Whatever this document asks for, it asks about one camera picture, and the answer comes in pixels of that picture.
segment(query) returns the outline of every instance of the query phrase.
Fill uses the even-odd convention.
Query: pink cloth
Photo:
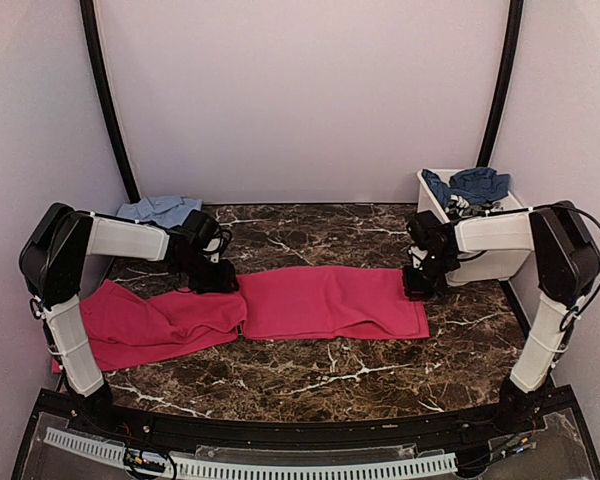
[[[404,294],[402,271],[296,267],[240,277],[251,340],[429,337],[424,306]]]
[[[409,301],[402,272],[297,267],[239,277],[240,292],[172,292],[142,300],[105,281],[80,311],[103,371],[251,340],[429,337],[424,306]],[[58,373],[54,363],[54,372]]]

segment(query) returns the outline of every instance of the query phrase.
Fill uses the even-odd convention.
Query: white laundry basket
[[[461,170],[432,170],[440,176],[440,179],[449,183],[449,179],[460,172]],[[422,177],[422,170],[418,172],[418,180],[420,181],[420,191],[418,193],[418,212],[431,210],[435,216],[443,223],[449,223],[449,217],[444,211],[444,208],[438,203],[433,192],[427,185],[427,182]],[[513,196],[509,195],[500,200],[504,210],[514,210],[522,208],[520,202]],[[464,285],[468,282],[477,280],[488,280],[497,278],[498,280],[509,280],[516,274],[520,267],[527,259],[531,252],[528,250],[507,250],[486,252],[480,258],[471,260],[470,262],[462,263],[458,270],[447,273],[447,283],[450,286]]]

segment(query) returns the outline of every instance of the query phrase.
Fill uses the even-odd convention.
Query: dark marble surface
[[[209,207],[234,240],[239,273],[300,265],[400,268],[405,205]],[[141,297],[166,293],[161,264],[119,259],[109,276]],[[495,281],[426,303],[431,338],[240,340],[108,374],[116,403],[226,420],[350,421],[493,403],[524,337]]]

